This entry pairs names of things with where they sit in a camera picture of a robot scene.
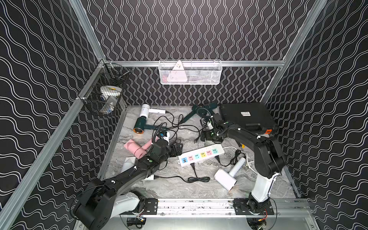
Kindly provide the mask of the white multicolour power strip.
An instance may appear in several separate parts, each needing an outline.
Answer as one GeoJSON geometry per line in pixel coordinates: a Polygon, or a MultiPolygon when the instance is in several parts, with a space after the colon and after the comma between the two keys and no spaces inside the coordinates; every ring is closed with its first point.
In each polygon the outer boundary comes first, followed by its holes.
{"type": "Polygon", "coordinates": [[[177,162],[181,165],[181,167],[186,167],[192,163],[199,163],[214,158],[215,156],[220,156],[224,153],[225,151],[221,144],[213,144],[200,149],[185,152],[178,156],[177,162]]]}

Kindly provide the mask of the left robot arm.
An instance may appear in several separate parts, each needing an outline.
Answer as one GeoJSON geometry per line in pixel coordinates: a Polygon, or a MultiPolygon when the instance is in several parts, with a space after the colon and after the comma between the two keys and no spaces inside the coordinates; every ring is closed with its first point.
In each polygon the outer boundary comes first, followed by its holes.
{"type": "Polygon", "coordinates": [[[149,152],[138,159],[134,166],[117,176],[92,180],[85,191],[77,197],[77,204],[72,215],[89,230],[100,230],[112,217],[116,199],[127,194],[131,187],[158,171],[161,163],[182,155],[183,144],[169,144],[165,139],[158,139],[149,152]]]}

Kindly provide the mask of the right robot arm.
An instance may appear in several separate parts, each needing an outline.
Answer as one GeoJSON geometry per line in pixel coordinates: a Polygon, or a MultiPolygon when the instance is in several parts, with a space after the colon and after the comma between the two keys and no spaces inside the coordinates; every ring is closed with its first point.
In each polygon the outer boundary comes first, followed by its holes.
{"type": "Polygon", "coordinates": [[[226,138],[235,140],[254,153],[256,183],[249,195],[254,204],[269,200],[275,178],[286,164],[281,145],[276,137],[265,137],[275,123],[268,115],[255,116],[246,112],[225,112],[201,116],[202,140],[221,144],[226,138]]]}

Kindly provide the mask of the dark green hair dryer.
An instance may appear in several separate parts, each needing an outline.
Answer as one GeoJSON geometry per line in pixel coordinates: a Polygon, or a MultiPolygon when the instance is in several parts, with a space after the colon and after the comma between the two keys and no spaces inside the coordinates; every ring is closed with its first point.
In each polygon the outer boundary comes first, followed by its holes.
{"type": "Polygon", "coordinates": [[[211,102],[211,103],[207,103],[205,105],[203,105],[203,107],[205,109],[208,110],[208,112],[211,114],[211,115],[214,115],[214,112],[213,110],[216,109],[218,107],[218,104],[216,102],[211,102]]]}
{"type": "Polygon", "coordinates": [[[187,122],[194,115],[205,117],[207,115],[207,110],[206,108],[203,108],[203,106],[195,104],[194,106],[192,106],[192,111],[188,115],[186,115],[183,119],[180,120],[179,125],[187,122]]]}

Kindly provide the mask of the pink hair dryer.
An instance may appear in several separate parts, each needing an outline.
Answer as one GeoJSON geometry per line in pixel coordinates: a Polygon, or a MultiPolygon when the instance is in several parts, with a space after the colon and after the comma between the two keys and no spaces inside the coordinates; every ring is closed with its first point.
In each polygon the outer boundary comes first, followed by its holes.
{"type": "Polygon", "coordinates": [[[132,153],[137,159],[142,159],[145,156],[149,156],[152,146],[152,140],[148,141],[143,146],[138,145],[133,139],[128,140],[128,142],[124,144],[124,148],[132,153]]]}

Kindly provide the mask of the black plastic tool case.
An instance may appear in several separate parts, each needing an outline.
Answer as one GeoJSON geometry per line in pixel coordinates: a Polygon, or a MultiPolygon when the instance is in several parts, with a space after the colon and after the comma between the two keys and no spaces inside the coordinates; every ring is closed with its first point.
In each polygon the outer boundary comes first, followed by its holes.
{"type": "Polygon", "coordinates": [[[223,119],[256,134],[274,134],[278,125],[263,103],[228,103],[219,108],[223,119]]]}

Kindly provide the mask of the large green orange hair dryer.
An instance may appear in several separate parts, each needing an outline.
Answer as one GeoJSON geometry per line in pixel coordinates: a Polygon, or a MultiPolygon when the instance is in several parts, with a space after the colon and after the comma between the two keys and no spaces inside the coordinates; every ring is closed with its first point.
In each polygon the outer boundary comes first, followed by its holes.
{"type": "Polygon", "coordinates": [[[160,125],[148,125],[147,124],[147,118],[144,116],[141,116],[137,119],[134,127],[133,127],[133,131],[137,134],[143,134],[145,130],[155,130],[159,127],[160,125]]]}

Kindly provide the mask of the white hair dryer front right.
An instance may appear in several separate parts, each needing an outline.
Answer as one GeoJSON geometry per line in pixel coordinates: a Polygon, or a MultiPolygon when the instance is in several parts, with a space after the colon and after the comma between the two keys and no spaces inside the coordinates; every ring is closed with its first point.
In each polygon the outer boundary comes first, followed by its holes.
{"type": "Polygon", "coordinates": [[[237,182],[234,176],[242,168],[245,162],[246,159],[244,157],[241,157],[229,172],[226,172],[223,169],[219,169],[214,175],[215,180],[219,184],[221,184],[227,191],[230,191],[237,182]]]}

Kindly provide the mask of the white hair dryer front left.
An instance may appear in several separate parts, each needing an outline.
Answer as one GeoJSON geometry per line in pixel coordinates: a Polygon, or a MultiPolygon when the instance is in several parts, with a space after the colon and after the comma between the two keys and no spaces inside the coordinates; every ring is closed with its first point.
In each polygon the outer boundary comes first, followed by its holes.
{"type": "Polygon", "coordinates": [[[134,159],[133,157],[126,158],[122,169],[121,181],[141,181],[151,176],[157,170],[158,164],[150,157],[134,159]]]}

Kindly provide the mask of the small white hair dryer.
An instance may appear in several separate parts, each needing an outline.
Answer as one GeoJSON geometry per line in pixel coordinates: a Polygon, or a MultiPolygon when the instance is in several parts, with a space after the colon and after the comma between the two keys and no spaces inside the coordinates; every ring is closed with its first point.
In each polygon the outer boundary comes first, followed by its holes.
{"type": "Polygon", "coordinates": [[[165,114],[166,111],[162,109],[151,108],[148,104],[143,104],[140,110],[140,117],[147,119],[150,113],[165,114]]]}

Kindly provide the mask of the pink triangle card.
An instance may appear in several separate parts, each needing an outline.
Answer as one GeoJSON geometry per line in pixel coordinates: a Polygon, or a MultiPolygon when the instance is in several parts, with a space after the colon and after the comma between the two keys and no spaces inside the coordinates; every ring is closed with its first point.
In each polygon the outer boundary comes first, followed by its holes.
{"type": "Polygon", "coordinates": [[[188,81],[188,77],[181,60],[177,61],[173,69],[170,71],[167,81],[171,84],[185,83],[188,81]]]}

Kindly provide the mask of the white bottle in mesh basket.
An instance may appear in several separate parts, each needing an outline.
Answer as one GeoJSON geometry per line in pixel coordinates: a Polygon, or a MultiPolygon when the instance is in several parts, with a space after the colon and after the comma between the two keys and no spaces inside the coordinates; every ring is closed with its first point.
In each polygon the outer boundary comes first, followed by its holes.
{"type": "Polygon", "coordinates": [[[101,95],[101,99],[105,104],[100,109],[100,113],[104,115],[108,115],[112,113],[115,110],[116,104],[117,104],[117,97],[114,95],[101,95]]]}

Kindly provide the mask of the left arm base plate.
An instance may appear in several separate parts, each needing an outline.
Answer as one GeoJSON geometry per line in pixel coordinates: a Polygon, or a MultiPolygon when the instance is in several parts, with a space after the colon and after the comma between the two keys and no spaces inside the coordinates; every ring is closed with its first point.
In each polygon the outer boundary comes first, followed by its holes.
{"type": "Polygon", "coordinates": [[[140,200],[138,205],[138,214],[140,215],[156,215],[159,200],[156,198],[144,198],[140,200]]]}

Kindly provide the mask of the clear wall basket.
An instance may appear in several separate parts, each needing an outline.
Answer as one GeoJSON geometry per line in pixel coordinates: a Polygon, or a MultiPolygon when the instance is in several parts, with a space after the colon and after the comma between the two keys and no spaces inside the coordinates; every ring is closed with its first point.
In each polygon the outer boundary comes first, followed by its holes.
{"type": "Polygon", "coordinates": [[[168,83],[167,77],[179,60],[160,60],[158,71],[161,84],[166,85],[217,85],[222,74],[221,60],[181,60],[186,71],[188,81],[185,83],[168,83]]]}

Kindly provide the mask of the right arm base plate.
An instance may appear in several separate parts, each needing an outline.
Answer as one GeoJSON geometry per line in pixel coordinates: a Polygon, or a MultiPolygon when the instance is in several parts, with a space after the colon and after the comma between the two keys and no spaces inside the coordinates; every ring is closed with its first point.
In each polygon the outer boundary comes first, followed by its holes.
{"type": "Polygon", "coordinates": [[[274,215],[274,209],[270,199],[264,202],[257,202],[255,199],[235,198],[233,200],[233,208],[236,215],[274,215]]]}

